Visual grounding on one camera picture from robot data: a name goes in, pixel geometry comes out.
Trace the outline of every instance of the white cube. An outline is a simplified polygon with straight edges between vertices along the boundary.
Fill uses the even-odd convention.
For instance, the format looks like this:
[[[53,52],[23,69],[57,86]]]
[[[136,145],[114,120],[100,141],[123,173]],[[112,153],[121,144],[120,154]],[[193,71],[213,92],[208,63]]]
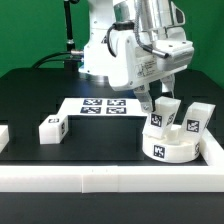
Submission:
[[[40,144],[59,144],[68,132],[68,116],[50,115],[39,126]]]
[[[163,138],[171,129],[175,120],[180,100],[160,97],[155,101],[156,111],[148,115],[143,135]]]

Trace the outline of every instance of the block with marker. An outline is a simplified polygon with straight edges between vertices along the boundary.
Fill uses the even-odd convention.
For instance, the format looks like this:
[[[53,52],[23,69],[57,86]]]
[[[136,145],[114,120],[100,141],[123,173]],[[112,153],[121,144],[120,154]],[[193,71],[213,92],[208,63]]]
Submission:
[[[68,132],[68,116],[50,115],[39,126],[40,144],[59,144]]]

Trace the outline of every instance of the black cable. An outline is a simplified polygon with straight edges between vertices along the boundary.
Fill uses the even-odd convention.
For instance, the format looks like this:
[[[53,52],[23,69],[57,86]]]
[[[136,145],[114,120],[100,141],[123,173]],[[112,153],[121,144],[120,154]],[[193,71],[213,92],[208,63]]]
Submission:
[[[74,61],[74,62],[81,62],[81,59],[76,58],[76,59],[49,59],[46,61],[43,61],[41,64],[37,65],[35,68],[39,68],[41,65],[48,63],[48,62],[57,62],[57,61]]]
[[[65,9],[66,33],[67,33],[67,50],[70,51],[72,49],[75,49],[75,42],[73,40],[72,18],[71,18],[71,9],[69,1],[64,0],[64,9]]]
[[[107,30],[107,48],[110,52],[110,54],[116,58],[116,54],[114,53],[113,49],[110,46],[110,33],[115,28],[115,25],[113,24],[108,30]]]
[[[48,55],[46,57],[41,58],[31,68],[39,67],[39,65],[41,65],[42,62],[46,61],[47,59],[54,58],[54,57],[61,56],[61,55],[67,55],[67,54],[71,55],[71,52],[70,51],[62,51],[62,52],[50,54],[50,55]]]

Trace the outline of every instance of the white block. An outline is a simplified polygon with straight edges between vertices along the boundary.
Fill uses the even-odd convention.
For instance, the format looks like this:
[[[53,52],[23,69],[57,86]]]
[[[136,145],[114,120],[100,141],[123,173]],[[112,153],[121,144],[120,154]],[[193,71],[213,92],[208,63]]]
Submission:
[[[143,135],[161,139],[169,133],[175,120],[180,100],[160,97],[155,101],[156,112],[148,115]]]
[[[178,139],[197,144],[212,116],[215,105],[193,103],[187,110]]]
[[[82,192],[117,192],[118,175],[117,166],[89,167],[83,174]]]
[[[9,142],[9,130],[7,125],[0,125],[0,152]]]
[[[50,115],[39,126],[40,144],[59,144],[68,132],[68,116]]]

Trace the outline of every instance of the white foam block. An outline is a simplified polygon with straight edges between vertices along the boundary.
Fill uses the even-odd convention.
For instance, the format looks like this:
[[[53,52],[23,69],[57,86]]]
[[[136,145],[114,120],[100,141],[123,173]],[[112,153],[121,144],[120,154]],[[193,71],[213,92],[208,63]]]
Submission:
[[[143,135],[163,138],[171,129],[175,120],[180,100],[160,97],[155,101],[156,111],[148,115]]]
[[[9,131],[7,125],[0,125],[0,152],[9,142]]]
[[[59,144],[68,132],[68,116],[50,115],[39,126],[40,144]]]
[[[117,192],[117,166],[89,167],[83,174],[82,192]]]
[[[82,192],[82,168],[1,166],[1,192]]]
[[[187,110],[178,139],[197,144],[212,116],[215,105],[193,103]]]

